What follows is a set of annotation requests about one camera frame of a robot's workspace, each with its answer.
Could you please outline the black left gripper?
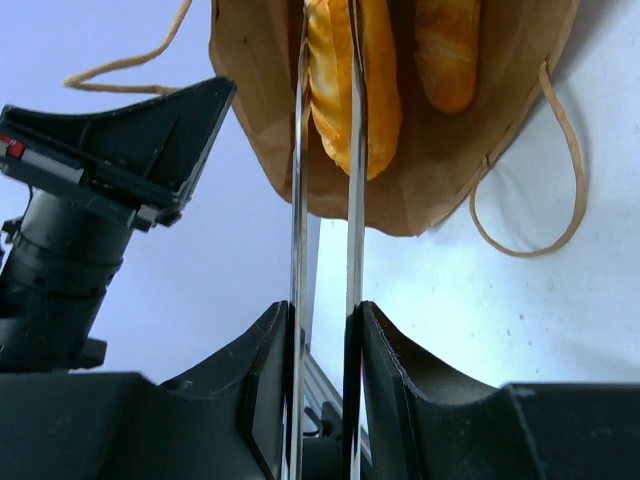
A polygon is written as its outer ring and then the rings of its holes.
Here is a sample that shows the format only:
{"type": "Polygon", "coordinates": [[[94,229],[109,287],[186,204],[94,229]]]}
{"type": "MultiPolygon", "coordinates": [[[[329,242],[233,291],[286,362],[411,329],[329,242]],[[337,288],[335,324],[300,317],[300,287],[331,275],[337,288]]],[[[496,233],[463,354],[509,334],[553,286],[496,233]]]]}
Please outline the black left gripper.
{"type": "Polygon", "coordinates": [[[42,190],[1,273],[2,372],[103,364],[107,344],[89,333],[129,226],[181,218],[235,93],[215,77],[98,113],[2,109],[1,171],[42,190]]]}

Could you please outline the brown paper bag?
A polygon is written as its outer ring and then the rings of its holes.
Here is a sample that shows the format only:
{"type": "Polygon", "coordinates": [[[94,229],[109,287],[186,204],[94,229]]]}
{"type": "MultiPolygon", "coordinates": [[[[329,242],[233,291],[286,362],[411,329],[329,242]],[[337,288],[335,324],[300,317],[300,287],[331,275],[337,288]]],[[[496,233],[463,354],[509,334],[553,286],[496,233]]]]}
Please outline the brown paper bag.
{"type": "MultiPolygon", "coordinates": [[[[235,114],[274,190],[292,196],[294,97],[307,1],[215,1],[209,56],[237,86],[235,114]]],[[[549,76],[578,10],[575,1],[481,1],[477,88],[462,112],[427,99],[416,66],[415,3],[386,1],[395,41],[402,125],[389,166],[369,180],[366,223],[398,237],[420,235],[464,200],[517,135],[537,97],[545,96],[564,131],[576,194],[567,243],[586,208],[579,143],[549,76]]],[[[309,127],[308,207],[322,218],[347,213],[347,175],[309,127]]]]}

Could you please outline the small orange fake bread roll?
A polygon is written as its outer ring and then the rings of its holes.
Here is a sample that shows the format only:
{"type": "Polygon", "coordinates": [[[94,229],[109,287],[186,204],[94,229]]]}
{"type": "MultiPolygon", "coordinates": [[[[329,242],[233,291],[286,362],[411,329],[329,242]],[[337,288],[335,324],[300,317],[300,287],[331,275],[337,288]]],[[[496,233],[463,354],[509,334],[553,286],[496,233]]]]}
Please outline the small orange fake bread roll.
{"type": "Polygon", "coordinates": [[[465,110],[476,94],[480,0],[415,3],[416,66],[429,102],[447,114],[465,110]]]}

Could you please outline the orange fake ring bread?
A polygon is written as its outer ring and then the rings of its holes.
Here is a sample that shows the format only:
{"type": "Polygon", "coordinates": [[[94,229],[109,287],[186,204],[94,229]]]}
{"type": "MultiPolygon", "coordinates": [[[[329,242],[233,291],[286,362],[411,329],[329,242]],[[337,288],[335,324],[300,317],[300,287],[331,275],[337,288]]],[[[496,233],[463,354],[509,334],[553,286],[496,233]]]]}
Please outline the orange fake ring bread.
{"type": "MultiPolygon", "coordinates": [[[[308,14],[310,106],[325,153],[350,171],[353,43],[346,0],[312,0],[308,14]]],[[[368,104],[368,172],[374,179],[398,147],[402,109],[395,41],[387,2],[363,1],[364,60],[368,104]]]]}

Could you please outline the metal kitchen tongs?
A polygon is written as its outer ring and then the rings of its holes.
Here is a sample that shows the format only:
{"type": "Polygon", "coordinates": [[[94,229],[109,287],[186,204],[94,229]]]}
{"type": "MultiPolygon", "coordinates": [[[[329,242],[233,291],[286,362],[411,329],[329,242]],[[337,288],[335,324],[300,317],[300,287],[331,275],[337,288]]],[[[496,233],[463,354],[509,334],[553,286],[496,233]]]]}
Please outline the metal kitchen tongs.
{"type": "MultiPolygon", "coordinates": [[[[363,9],[350,1],[352,59],[352,119],[348,197],[347,289],[344,335],[342,396],[342,477],[361,477],[361,389],[363,313],[362,288],[365,239],[365,200],[368,172],[368,101],[365,68],[363,9]]],[[[287,401],[286,467],[283,476],[300,479],[303,467],[303,414],[306,373],[305,330],[307,321],[307,215],[308,215],[308,113],[310,83],[308,72],[308,10],[303,10],[302,33],[297,64],[292,157],[292,234],[290,309],[291,381],[287,401]]]]}

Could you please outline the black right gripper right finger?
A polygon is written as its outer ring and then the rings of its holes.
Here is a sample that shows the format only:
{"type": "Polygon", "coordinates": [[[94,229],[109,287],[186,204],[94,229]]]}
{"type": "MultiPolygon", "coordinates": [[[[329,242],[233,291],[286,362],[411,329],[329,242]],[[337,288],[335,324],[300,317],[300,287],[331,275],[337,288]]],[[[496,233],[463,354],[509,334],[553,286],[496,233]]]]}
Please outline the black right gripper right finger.
{"type": "Polygon", "coordinates": [[[375,303],[361,312],[374,478],[638,478],[638,385],[493,388],[410,340],[375,303]]]}

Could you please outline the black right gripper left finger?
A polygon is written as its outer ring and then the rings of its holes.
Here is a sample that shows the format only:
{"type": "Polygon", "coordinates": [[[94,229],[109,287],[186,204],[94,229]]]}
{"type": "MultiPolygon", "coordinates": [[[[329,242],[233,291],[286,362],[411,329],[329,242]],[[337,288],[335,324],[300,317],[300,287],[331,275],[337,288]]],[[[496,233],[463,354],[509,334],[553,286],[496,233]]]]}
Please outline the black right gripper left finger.
{"type": "Polygon", "coordinates": [[[287,302],[162,384],[125,373],[5,374],[5,479],[276,479],[287,302]]]}

